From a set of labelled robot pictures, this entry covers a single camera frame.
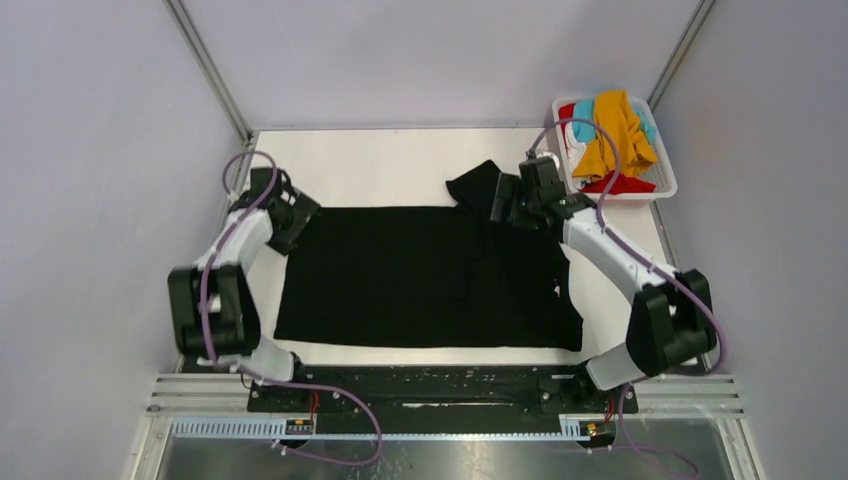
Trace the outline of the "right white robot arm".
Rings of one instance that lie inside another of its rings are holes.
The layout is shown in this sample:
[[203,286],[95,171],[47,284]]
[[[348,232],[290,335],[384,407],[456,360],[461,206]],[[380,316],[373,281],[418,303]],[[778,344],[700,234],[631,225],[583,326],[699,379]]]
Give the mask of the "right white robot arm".
[[656,262],[633,246],[604,219],[598,202],[567,192],[552,157],[530,158],[516,175],[499,174],[490,218],[541,232],[578,252],[631,306],[625,339],[579,368],[573,396],[583,410],[597,412],[612,400],[613,389],[660,375],[717,346],[705,276]]

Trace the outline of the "black t shirt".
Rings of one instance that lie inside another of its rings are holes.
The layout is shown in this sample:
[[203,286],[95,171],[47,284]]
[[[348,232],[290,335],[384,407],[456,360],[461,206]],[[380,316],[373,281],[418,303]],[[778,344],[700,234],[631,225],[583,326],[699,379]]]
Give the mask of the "black t shirt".
[[583,345],[569,260],[489,218],[500,169],[449,180],[453,205],[325,208],[288,256],[277,340],[382,348]]

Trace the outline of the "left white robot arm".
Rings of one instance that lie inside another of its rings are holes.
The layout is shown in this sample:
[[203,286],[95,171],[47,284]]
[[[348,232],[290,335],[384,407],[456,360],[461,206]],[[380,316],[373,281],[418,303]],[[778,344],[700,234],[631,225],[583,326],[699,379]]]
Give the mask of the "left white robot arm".
[[281,256],[294,251],[320,206],[282,169],[254,169],[249,181],[211,247],[167,277],[175,341],[186,356],[272,384],[272,398],[296,411],[311,387],[297,375],[300,358],[263,334],[247,276],[264,248]]

